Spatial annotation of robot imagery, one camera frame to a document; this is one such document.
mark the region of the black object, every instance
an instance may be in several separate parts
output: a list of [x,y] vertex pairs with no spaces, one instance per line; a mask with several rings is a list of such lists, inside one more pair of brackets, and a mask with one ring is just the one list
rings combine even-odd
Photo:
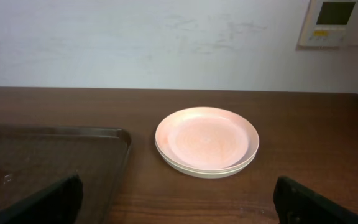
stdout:
[[119,128],[0,125],[0,211],[78,174],[84,195],[75,223],[106,222],[130,146]]
[[280,224],[358,224],[358,215],[288,177],[279,177],[273,196]]
[[82,198],[82,182],[74,175],[0,211],[0,224],[72,224]]

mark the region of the pink plate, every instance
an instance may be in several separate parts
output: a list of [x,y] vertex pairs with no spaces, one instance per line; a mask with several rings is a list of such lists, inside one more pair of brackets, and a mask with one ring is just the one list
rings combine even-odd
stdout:
[[157,128],[155,142],[165,156],[181,166],[224,170],[244,160],[250,128],[255,131],[246,119],[230,111],[189,108],[167,116]]

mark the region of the yellow label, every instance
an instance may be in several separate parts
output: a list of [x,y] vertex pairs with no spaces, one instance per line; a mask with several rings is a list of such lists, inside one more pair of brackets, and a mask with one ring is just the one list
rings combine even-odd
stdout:
[[319,37],[326,37],[328,36],[328,31],[325,31],[325,30],[316,30],[314,32],[314,35],[315,36],[319,36]]

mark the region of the thermostat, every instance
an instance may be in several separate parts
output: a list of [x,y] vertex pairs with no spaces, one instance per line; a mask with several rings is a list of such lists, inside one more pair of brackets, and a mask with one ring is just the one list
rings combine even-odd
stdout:
[[339,47],[358,25],[358,0],[311,0],[299,45]]

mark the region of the table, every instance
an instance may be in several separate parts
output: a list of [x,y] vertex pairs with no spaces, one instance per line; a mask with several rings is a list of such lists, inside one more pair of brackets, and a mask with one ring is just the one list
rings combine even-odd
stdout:
[[[159,122],[194,106],[233,111],[259,133],[255,159],[223,179],[166,164]],[[277,177],[287,175],[358,213],[358,95],[199,90],[0,88],[0,123],[115,126],[133,138],[114,223],[278,223]]]

